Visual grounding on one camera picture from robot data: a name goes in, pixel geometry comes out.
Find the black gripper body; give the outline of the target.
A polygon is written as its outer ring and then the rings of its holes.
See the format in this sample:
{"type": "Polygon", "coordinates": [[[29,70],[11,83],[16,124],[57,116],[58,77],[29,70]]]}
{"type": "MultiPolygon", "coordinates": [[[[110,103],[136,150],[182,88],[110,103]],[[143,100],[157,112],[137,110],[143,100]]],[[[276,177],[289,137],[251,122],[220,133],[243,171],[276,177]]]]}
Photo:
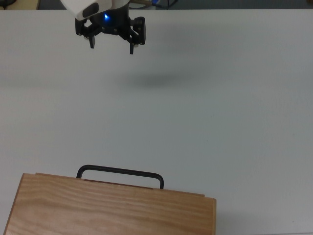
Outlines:
{"type": "Polygon", "coordinates": [[[131,24],[129,7],[106,10],[90,17],[94,35],[105,33],[110,35],[130,35],[131,24]]]}

